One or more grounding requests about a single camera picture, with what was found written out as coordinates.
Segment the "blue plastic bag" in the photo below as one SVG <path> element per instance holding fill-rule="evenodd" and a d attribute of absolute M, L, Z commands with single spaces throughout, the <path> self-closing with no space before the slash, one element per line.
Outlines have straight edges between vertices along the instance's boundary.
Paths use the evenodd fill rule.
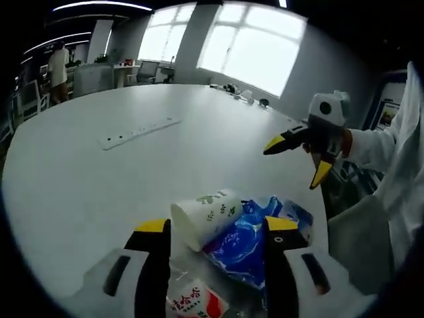
<path fill-rule="evenodd" d="M 264 296 L 262 222 L 265 216 L 285 217 L 295 221 L 306 241 L 309 241 L 313 217 L 294 202 L 281 202 L 276 196 L 272 196 L 263 208 L 253 200 L 243 202 L 242 206 L 243 214 L 240 218 L 203 251 L 231 278 L 260 290 Z"/>

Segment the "round table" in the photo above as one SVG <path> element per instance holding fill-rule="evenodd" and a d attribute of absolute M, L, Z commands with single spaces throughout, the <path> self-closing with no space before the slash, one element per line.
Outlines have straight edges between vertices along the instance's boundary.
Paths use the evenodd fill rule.
<path fill-rule="evenodd" d="M 181 122 L 102 149 L 108 136 L 167 118 Z M 292 125 L 275 110 L 201 85 L 126 87 L 67 101 L 13 137 L 3 172 L 12 231 L 54 297 L 75 293 L 83 274 L 122 248 L 141 221 L 169 217 L 172 202 L 223 188 L 291 199 L 314 216 L 313 244 L 328 250 L 321 190 L 309 190 L 311 157 L 301 149 L 262 154 Z M 172 244 L 173 259 L 203 262 L 175 235 Z M 195 267 L 208 276 L 213 269 L 202 264 Z"/>

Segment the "paper cup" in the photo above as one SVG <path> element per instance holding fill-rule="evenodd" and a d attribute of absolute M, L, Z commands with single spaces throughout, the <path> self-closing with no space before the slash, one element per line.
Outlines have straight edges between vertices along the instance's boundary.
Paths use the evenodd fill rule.
<path fill-rule="evenodd" d="M 195 252 L 233 224 L 241 213 L 241 200 L 229 189 L 171 204 L 172 222 Z"/>
<path fill-rule="evenodd" d="M 252 92 L 249 91 L 248 89 L 246 89 L 244 92 L 241 93 L 241 96 L 246 98 L 246 99 L 249 99 L 249 98 L 252 97 Z"/>

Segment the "office chair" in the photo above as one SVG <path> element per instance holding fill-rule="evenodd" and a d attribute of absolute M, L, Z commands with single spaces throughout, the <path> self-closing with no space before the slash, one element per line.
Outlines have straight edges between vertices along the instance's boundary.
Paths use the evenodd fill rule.
<path fill-rule="evenodd" d="M 94 63 L 78 66 L 74 75 L 72 98 L 113 89 L 113 65 Z"/>
<path fill-rule="evenodd" d="M 159 62 L 143 61 L 137 74 L 127 75 L 128 86 L 155 84 L 158 68 Z"/>
<path fill-rule="evenodd" d="M 37 80 L 22 87 L 16 98 L 17 100 L 14 103 L 17 103 L 18 114 L 23 116 L 24 121 L 46 110 L 50 103 L 50 94 L 40 98 Z"/>

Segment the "bright window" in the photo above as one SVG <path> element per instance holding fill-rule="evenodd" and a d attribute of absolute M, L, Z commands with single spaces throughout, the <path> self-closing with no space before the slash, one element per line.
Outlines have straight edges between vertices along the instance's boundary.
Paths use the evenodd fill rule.
<path fill-rule="evenodd" d="M 209 31 L 197 67 L 279 97 L 305 26 L 305 19 L 281 9 L 225 3 Z"/>
<path fill-rule="evenodd" d="M 139 60 L 175 61 L 195 3 L 156 11 L 144 33 Z"/>

